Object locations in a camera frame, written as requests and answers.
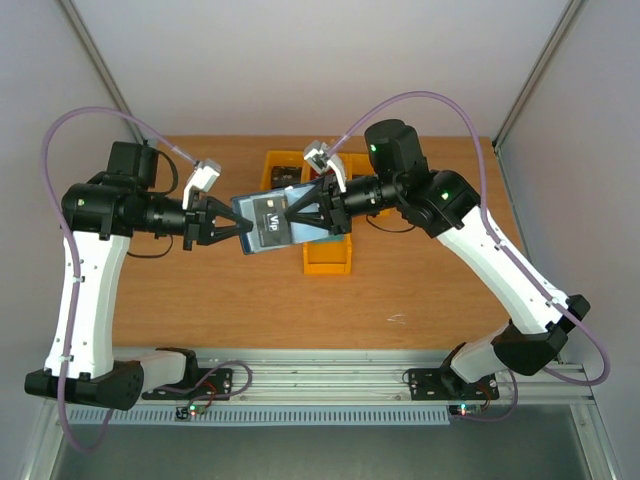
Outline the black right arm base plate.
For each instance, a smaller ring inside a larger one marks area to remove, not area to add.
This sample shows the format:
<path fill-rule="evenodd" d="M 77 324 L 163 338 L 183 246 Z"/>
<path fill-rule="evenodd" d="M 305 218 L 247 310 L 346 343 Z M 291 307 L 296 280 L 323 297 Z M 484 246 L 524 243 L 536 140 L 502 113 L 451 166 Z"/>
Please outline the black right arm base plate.
<path fill-rule="evenodd" d="M 441 368 L 412 368 L 403 374 L 414 401 L 480 401 L 498 400 L 500 393 L 494 375 L 466 383 L 455 373 Z"/>

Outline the right controller board with LEDs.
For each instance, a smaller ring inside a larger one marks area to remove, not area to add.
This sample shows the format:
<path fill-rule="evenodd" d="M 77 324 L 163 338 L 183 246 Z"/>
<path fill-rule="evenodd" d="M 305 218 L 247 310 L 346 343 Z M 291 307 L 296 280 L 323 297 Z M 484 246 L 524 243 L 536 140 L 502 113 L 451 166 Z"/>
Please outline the right controller board with LEDs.
<path fill-rule="evenodd" d="M 449 414 L 452 416 L 469 417 L 481 414 L 484 411 L 484 406 L 480 404 L 461 403 L 450 405 L 448 409 Z"/>

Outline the orange bin front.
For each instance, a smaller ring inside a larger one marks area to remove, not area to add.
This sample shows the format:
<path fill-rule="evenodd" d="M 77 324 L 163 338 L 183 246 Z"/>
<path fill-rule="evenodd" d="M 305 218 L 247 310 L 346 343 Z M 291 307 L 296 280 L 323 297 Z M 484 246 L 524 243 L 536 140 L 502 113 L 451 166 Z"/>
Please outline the orange bin front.
<path fill-rule="evenodd" d="M 303 244 L 305 275 L 349 275 L 352 272 L 352 236 L 346 234 Z"/>

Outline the left controller board with LEDs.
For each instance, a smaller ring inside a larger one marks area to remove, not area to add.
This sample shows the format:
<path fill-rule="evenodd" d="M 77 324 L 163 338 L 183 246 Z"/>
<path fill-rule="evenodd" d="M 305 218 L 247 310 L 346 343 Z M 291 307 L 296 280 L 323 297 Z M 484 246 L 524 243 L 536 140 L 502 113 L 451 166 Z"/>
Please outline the left controller board with LEDs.
<path fill-rule="evenodd" d="M 177 407 L 175 409 L 176 421 L 191 421 L 206 413 L 207 407 L 204 405 L 190 405 L 185 407 Z"/>

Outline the controller board with leds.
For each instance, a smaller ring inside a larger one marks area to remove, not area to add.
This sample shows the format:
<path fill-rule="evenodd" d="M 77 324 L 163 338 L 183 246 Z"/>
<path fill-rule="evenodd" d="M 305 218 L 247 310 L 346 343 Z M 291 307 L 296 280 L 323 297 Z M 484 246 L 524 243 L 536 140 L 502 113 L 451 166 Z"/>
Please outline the controller board with leds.
<path fill-rule="evenodd" d="M 204 405 L 190 405 L 185 407 L 177 407 L 175 409 L 176 421 L 191 421 L 206 413 L 207 407 Z"/>
<path fill-rule="evenodd" d="M 484 411 L 484 406 L 480 404 L 461 403 L 450 405 L 448 409 L 449 414 L 452 416 L 469 417 L 481 414 Z"/>

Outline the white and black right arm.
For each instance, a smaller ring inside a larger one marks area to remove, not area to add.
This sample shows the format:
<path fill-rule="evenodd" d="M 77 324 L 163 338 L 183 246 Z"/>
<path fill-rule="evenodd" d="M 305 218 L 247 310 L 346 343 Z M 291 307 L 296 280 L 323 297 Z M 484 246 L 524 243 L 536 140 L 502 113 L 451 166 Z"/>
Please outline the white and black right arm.
<path fill-rule="evenodd" d="M 460 174 L 430 169 L 413 127 L 383 120 L 366 129 L 365 141 L 373 172 L 354 180 L 344 176 L 341 159 L 325 143 L 315 141 L 304 150 L 304 160 L 320 177 L 287 208 L 287 221 L 343 234 L 354 217 L 394 208 L 483 281 L 509 320 L 450 352 L 432 376 L 433 388 L 446 398 L 463 399 L 479 380 L 505 369 L 525 376 L 543 370 L 589 312 L 589 302 L 546 281 L 482 211 L 480 195 Z"/>

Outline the black credit card in bin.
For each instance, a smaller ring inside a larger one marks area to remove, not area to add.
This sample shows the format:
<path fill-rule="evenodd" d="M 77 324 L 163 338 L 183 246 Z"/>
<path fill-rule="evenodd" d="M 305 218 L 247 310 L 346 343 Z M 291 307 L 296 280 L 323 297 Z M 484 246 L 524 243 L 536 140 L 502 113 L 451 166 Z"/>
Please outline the black credit card in bin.
<path fill-rule="evenodd" d="M 270 187 L 285 188 L 301 182 L 302 168 L 292 166 L 274 166 L 270 172 Z"/>

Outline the orange bin back left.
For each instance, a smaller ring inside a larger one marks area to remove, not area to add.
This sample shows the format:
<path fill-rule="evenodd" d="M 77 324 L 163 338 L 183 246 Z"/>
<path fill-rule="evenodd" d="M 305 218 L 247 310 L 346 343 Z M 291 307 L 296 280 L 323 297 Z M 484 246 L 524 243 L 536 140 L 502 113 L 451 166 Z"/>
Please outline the orange bin back left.
<path fill-rule="evenodd" d="M 303 164 L 301 151 L 269 150 L 263 165 L 260 189 L 267 191 L 299 184 Z"/>

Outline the orange bin back middle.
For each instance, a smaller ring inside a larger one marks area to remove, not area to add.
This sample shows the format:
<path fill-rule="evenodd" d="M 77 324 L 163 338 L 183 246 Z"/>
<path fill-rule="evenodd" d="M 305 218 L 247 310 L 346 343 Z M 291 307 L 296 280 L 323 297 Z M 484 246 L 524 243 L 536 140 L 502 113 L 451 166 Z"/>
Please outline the orange bin back middle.
<path fill-rule="evenodd" d="M 327 156 L 325 154 L 306 154 L 305 162 L 318 176 L 333 174 L 340 189 L 344 190 L 347 182 L 347 173 L 344 162 L 337 154 Z"/>

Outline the aluminium rail frame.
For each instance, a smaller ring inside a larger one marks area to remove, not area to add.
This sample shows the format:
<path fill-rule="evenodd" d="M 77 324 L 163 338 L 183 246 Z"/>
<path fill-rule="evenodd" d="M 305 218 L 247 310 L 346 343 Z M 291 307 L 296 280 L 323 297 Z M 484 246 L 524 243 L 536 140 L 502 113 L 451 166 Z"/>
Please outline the aluminium rail frame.
<path fill-rule="evenodd" d="M 194 348 L 207 370 L 243 361 L 253 371 L 249 389 L 230 400 L 240 405 L 409 405 L 402 375 L 410 368 L 438 367 L 446 350 Z M 515 374 L 518 405 L 594 405 L 590 387 L 546 372 Z"/>

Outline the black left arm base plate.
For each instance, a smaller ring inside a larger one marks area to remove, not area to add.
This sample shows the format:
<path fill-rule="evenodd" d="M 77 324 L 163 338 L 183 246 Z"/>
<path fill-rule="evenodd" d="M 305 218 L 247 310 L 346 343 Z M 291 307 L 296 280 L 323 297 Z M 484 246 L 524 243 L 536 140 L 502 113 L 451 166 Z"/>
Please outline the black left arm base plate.
<path fill-rule="evenodd" d="M 206 368 L 199 368 L 191 379 L 178 384 L 148 390 L 142 393 L 141 398 L 147 401 L 187 401 L 198 396 L 210 397 L 212 394 L 227 394 L 231 392 L 231 388 L 233 387 L 233 370 L 228 367 L 216 370 L 213 374 L 208 375 L 198 387 L 195 387 L 195 384 L 200 381 L 207 372 L 208 370 Z"/>

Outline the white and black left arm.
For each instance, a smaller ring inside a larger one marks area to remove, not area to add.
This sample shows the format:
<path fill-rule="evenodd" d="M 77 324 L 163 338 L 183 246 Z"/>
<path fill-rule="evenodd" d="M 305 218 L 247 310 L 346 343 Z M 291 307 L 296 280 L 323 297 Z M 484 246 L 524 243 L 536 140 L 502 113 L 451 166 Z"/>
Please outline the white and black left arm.
<path fill-rule="evenodd" d="M 196 164 L 182 199 L 157 192 L 164 152 L 145 144 L 116 142 L 105 170 L 69 188 L 61 210 L 65 273 L 59 320 L 42 369 L 25 377 L 26 393 L 64 403 L 129 410 L 141 395 L 160 391 L 194 401 L 230 396 L 214 387 L 189 349 L 158 348 L 134 360 L 113 354 L 112 326 L 121 269 L 133 235 L 182 238 L 183 247 L 208 246 L 251 230 L 209 189 L 220 175 L 211 161 Z"/>

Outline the blue card holder wallet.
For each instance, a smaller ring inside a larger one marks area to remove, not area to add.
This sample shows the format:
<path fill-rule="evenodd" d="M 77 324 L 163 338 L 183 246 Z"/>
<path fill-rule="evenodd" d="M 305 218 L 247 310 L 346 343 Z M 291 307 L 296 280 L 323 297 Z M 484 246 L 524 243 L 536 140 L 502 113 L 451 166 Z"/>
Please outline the blue card holder wallet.
<path fill-rule="evenodd" d="M 295 244 L 320 241 L 330 233 L 322 228 L 291 223 L 286 209 L 312 190 L 312 183 L 263 191 L 231 199 L 232 210 L 250 220 L 253 228 L 239 236 L 245 255 L 272 251 Z"/>

